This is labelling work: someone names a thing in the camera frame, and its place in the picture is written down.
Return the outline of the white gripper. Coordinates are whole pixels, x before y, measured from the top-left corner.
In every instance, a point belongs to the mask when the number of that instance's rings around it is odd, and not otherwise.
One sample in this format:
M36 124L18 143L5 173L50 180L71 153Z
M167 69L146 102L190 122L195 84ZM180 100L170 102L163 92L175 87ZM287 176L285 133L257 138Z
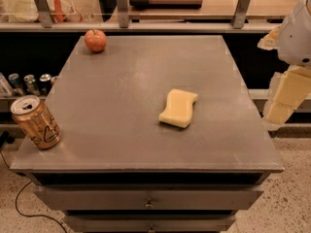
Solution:
M276 72L264 105L264 120L284 124L311 93L311 0L298 0L291 12L261 38L258 47L276 50L281 60L292 64L283 74Z

